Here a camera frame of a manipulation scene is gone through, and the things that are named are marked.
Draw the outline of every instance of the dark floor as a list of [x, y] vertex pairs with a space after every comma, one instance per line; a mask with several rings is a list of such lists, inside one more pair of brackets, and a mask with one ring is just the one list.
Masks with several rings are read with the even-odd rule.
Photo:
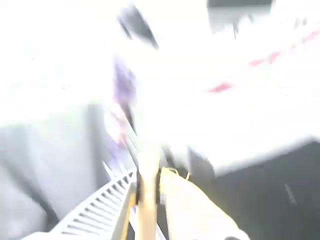
[[[207, 184], [190, 180], [252, 240], [320, 239], [320, 144], [317, 142]], [[163, 207], [158, 211], [158, 224], [168, 237]]]

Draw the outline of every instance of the white grate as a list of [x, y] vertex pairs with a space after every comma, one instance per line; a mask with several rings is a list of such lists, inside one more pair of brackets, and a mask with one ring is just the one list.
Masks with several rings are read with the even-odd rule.
[[96, 191], [70, 212], [51, 232], [79, 236], [99, 236], [106, 240], [120, 239], [124, 213], [135, 191], [135, 171], [113, 180]]

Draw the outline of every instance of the yellow pole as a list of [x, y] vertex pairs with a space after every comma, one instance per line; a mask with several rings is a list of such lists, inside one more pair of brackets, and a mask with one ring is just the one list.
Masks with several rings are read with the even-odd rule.
[[156, 182], [159, 170], [160, 151], [147, 146], [138, 155], [140, 172], [140, 196], [136, 206], [136, 240], [155, 240], [157, 225]]

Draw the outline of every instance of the yellow object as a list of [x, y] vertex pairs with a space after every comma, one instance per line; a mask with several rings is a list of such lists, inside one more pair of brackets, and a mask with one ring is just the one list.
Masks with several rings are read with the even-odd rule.
[[159, 171], [160, 152], [155, 149], [144, 151], [137, 160], [141, 178], [140, 197], [136, 206], [137, 231], [135, 239], [155, 240], [157, 225], [156, 179]]
[[170, 169], [161, 171], [160, 192], [164, 194], [170, 240], [214, 239], [238, 229], [196, 185]]
[[[157, 224], [156, 189], [160, 155], [152, 151], [138, 158], [140, 198], [135, 239], [155, 240]], [[240, 236], [247, 240], [231, 217], [215, 205], [195, 184], [179, 176], [174, 168], [162, 168], [159, 191], [164, 196], [170, 240], [224, 240]]]

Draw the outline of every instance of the red stripe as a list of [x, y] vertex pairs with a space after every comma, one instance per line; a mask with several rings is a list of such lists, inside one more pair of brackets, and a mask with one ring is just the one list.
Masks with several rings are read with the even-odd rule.
[[[312, 40], [318, 34], [320, 34], [320, 29], [311, 32], [308, 36], [303, 37], [301, 43], [304, 44], [304, 43]], [[295, 49], [296, 47], [297, 47], [297, 45], [293, 44], [290, 49]], [[269, 64], [273, 64], [275, 62], [276, 58], [279, 57], [282, 53], [283, 52], [276, 51], [276, 52], [271, 53], [265, 59], [253, 60], [253, 61], [249, 62], [249, 67], [256, 67], [256, 66], [258, 66], [258, 65], [260, 65], [262, 63], [265, 63], [265, 62], [268, 62]], [[222, 83], [222, 84], [220, 84], [220, 85], [218, 85], [218, 86], [216, 86], [214, 88], [209, 89], [207, 92], [209, 92], [209, 93], [220, 93], [222, 91], [230, 89], [231, 87], [232, 87], [232, 85], [230, 83], [225, 82], [225, 83]]]

